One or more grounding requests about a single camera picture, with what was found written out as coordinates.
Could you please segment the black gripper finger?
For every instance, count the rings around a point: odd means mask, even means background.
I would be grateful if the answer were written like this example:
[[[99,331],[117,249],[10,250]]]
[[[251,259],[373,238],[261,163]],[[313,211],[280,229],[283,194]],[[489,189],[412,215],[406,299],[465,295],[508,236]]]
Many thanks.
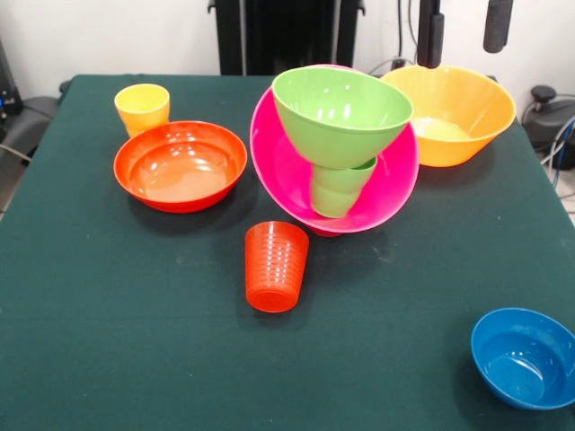
[[[489,1],[483,37],[485,52],[496,54],[507,45],[513,3],[513,0]]]
[[[442,57],[445,16],[439,0],[420,0],[417,63],[437,68]]]

